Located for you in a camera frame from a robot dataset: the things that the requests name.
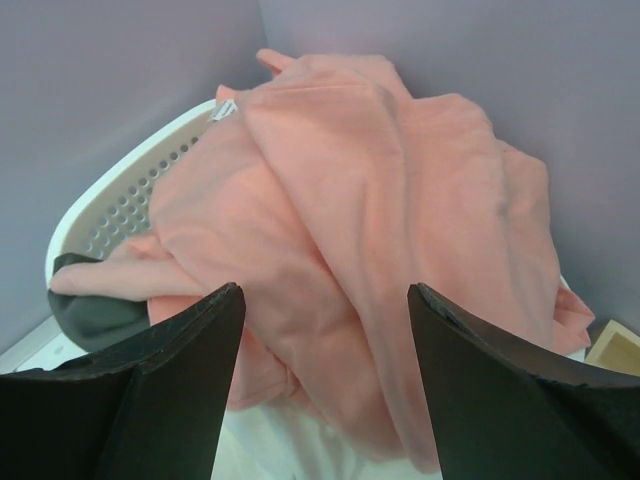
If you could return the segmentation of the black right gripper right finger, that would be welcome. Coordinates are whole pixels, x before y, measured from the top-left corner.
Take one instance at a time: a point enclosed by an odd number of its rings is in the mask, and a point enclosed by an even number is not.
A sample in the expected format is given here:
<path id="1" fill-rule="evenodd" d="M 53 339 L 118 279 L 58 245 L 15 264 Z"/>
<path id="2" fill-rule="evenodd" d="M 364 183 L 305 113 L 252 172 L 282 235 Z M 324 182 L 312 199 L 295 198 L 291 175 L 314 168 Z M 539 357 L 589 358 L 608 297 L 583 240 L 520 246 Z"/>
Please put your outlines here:
<path id="1" fill-rule="evenodd" d="M 534 345 L 425 284 L 408 306 L 443 478 L 638 478 L 638 377 Z"/>

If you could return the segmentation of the pink t shirt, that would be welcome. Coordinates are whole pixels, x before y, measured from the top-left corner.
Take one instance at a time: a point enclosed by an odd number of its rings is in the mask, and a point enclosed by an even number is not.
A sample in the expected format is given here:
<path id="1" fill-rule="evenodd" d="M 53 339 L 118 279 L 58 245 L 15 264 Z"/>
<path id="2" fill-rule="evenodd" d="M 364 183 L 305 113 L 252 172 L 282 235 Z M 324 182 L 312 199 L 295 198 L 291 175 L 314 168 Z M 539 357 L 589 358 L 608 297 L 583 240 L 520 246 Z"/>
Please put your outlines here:
<path id="1" fill-rule="evenodd" d="M 153 188 L 151 229 L 51 289 L 144 301 L 164 321 L 234 282 L 246 329 L 229 406 L 275 398 L 378 461 L 437 456 L 408 288 L 567 355 L 592 312 L 561 283 L 545 165 L 457 94 L 416 99 L 381 56 L 263 49 L 272 79 Z"/>

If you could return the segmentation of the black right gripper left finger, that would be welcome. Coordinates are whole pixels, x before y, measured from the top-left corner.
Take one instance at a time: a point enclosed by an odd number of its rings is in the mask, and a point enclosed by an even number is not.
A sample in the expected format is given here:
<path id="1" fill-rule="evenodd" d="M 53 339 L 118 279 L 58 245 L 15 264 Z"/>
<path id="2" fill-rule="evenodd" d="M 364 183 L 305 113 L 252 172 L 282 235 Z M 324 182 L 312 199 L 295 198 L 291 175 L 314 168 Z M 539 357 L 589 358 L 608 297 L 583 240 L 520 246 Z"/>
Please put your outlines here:
<path id="1" fill-rule="evenodd" d="M 245 319 L 229 283 L 46 371 L 1 378 L 5 479 L 207 479 Z"/>

